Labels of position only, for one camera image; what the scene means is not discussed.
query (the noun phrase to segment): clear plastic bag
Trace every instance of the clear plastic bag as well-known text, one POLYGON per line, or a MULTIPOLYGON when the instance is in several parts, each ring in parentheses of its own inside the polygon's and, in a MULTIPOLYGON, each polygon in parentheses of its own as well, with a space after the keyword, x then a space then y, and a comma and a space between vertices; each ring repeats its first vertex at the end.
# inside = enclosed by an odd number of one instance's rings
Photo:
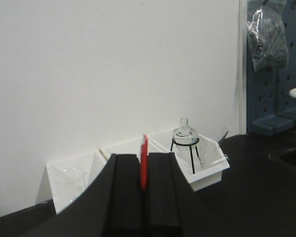
POLYGON ((262 5, 254 12, 252 20, 248 21, 248 44, 256 72, 270 66, 287 67, 288 49, 282 10, 281 6, 262 5))

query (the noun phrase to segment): white tray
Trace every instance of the white tray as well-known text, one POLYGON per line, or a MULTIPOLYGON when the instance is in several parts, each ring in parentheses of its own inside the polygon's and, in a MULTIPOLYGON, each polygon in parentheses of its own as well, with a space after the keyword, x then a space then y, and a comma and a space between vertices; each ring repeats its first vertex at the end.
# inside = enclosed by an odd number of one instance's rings
MULTIPOLYGON (((149 135, 150 144, 155 144, 163 152, 170 152, 174 129, 149 135)), ((195 174, 192 172, 190 151, 178 150, 176 145, 173 145, 172 150, 176 155, 182 173, 195 191, 221 181, 222 171, 229 168, 229 164, 216 141, 203 135, 199 135, 199 139, 197 148, 202 166, 195 149, 193 149, 195 174)))
POLYGON ((85 180, 89 186, 93 180, 98 176, 103 167, 106 164, 106 160, 103 158, 99 151, 91 151, 76 157, 56 161, 53 163, 47 163, 46 169, 48 173, 49 184, 53 196, 53 202, 56 213, 61 212, 66 206, 62 206, 60 198, 57 194, 56 177, 64 169, 68 168, 80 168, 86 171, 85 180))

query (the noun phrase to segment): red clip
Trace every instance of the red clip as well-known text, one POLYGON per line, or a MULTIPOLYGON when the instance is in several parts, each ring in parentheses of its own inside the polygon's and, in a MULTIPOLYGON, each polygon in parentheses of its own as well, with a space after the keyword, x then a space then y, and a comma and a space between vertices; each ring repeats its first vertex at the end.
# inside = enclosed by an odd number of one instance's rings
POLYGON ((144 143, 141 147, 140 162, 140 185, 142 190, 145 191, 148 180, 148 138, 146 135, 144 135, 144 143))

